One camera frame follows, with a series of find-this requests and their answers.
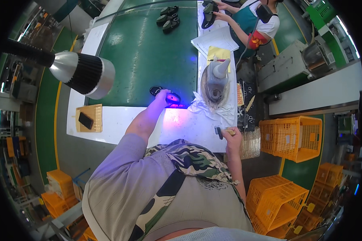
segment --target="smartphone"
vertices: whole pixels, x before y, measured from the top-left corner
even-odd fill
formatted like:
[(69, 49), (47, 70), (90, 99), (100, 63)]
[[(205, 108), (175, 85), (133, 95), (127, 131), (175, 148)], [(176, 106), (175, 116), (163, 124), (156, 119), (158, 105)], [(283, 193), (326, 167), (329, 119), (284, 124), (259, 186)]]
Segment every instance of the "smartphone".
[(93, 126), (93, 119), (83, 114), (82, 112), (79, 114), (79, 122), (82, 123), (87, 129), (91, 130)]

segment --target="apron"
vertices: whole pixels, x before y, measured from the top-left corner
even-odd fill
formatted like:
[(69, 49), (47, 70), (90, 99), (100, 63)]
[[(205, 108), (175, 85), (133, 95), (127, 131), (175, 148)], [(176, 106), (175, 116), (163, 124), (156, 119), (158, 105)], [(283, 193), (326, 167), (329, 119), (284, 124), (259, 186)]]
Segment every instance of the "apron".
[(178, 139), (168, 145), (156, 145), (148, 148), (145, 157), (159, 150), (166, 152), (176, 169), (138, 216), (129, 241), (140, 241), (149, 233), (172, 203), (185, 180), (185, 176), (213, 179), (231, 184), (243, 205), (246, 216), (249, 218), (244, 202), (235, 188), (239, 182), (232, 180), (227, 165), (218, 160), (212, 152), (205, 147)]
[[(238, 12), (232, 15), (232, 19), (241, 27), (241, 29), (249, 35), (252, 33), (253, 29), (256, 25), (257, 17), (251, 12), (249, 9), (249, 6), (252, 4), (258, 2), (259, 0), (256, 0), (255, 2), (251, 3), (250, 5), (246, 6), (243, 9), (240, 9)], [(240, 39), (237, 37), (235, 31), (233, 31), (232, 27), (230, 28), (230, 34), (233, 38), (233, 40), (239, 45), (239, 49), (234, 51), (233, 54), (236, 58), (240, 58), (240, 55), (244, 52), (246, 49), (246, 46), (240, 41)], [(253, 49), (247, 49), (246, 52), (243, 55), (243, 58), (251, 57), (255, 51)]]

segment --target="black handle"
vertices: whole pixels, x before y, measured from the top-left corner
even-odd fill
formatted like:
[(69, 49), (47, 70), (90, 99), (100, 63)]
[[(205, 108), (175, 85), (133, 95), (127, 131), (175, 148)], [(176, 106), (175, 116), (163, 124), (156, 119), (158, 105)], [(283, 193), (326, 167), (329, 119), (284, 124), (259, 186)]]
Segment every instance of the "black handle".
[(34, 46), (18, 42), (10, 38), (5, 40), (2, 51), (7, 54), (31, 59), (45, 67), (51, 67), (53, 61), (55, 60), (55, 55), (51, 52), (38, 49)]

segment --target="black shoe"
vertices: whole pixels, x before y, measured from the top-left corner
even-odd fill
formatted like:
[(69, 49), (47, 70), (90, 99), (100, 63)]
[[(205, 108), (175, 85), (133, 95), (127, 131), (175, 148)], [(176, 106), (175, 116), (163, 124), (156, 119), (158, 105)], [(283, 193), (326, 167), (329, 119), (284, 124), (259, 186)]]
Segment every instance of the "black shoe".
[[(165, 89), (164, 87), (161, 86), (152, 86), (150, 88), (150, 94), (156, 96), (158, 93), (160, 93), (161, 90)], [(170, 92), (166, 95), (166, 102), (171, 105), (171, 104), (179, 104), (181, 102), (181, 98), (178, 94), (174, 93), (174, 92)]]
[(215, 2), (208, 3), (203, 11), (204, 20), (201, 25), (202, 29), (207, 29), (208, 27), (212, 26), (213, 22), (216, 19), (216, 15), (214, 15), (213, 12), (218, 12), (217, 3)]
[(173, 20), (168, 20), (166, 21), (166, 23), (164, 24), (164, 26), (162, 27), (162, 31), (165, 34), (170, 33), (173, 29), (175, 29), (176, 27), (178, 27), (180, 25), (180, 19), (179, 18), (174, 18)]
[(168, 16), (172, 16), (173, 14), (175, 14), (178, 11), (178, 6), (173, 6), (173, 7), (165, 7), (161, 10), (160, 15), (168, 15)]
[(211, 2), (213, 2), (213, 1), (211, 1), (211, 0), (204, 0), (204, 2), (203, 2), (203, 7), (205, 7), (205, 6), (207, 6), (209, 3), (211, 3)]
[(178, 17), (178, 15), (175, 13), (172, 16), (168, 16), (168, 15), (162, 15), (161, 17), (157, 18), (157, 25), (158, 26), (163, 26), (165, 24), (166, 21), (168, 20), (173, 20), (176, 17)]

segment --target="white table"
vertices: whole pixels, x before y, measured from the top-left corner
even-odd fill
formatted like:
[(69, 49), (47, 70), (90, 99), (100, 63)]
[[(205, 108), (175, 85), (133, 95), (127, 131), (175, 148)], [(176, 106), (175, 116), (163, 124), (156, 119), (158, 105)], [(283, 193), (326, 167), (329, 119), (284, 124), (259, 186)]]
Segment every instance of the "white table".
[[(121, 6), (123, 0), (110, 0), (106, 8), (102, 11), (101, 16), (106, 16), (116, 12)], [(203, 21), (203, 1), (198, 1), (198, 36), (203, 35), (208, 31), (228, 25), (227, 22), (217, 20), (208, 29), (201, 29)], [(94, 26), (111, 22), (113, 16), (97, 22)], [(96, 51), (82, 52), (83, 54), (95, 55)], [(198, 93), (200, 89), (200, 78), (203, 70), (207, 65), (207, 59), (198, 54)], [(230, 97), (228, 101), (232, 103), (233, 126), (237, 124), (237, 86), (236, 86), (236, 71), (235, 59), (231, 53), (230, 63), (231, 73), (228, 74), (230, 83)], [(145, 107), (123, 107), (123, 106), (103, 106), (103, 131), (96, 132), (76, 132), (75, 127), (75, 110), (77, 107), (84, 106), (85, 96), (71, 89), (68, 113), (67, 113), (67, 134), (84, 139), (118, 144), (131, 121), (145, 109)], [(225, 152), (226, 140), (220, 140), (215, 134), (214, 126), (220, 125), (220, 121), (214, 121), (203, 114), (192, 113), (187, 109), (164, 109), (159, 116), (154, 132), (149, 138), (148, 147), (157, 144), (167, 144), (176, 139), (182, 138), (189, 142), (202, 145), (208, 148), (211, 152)]]

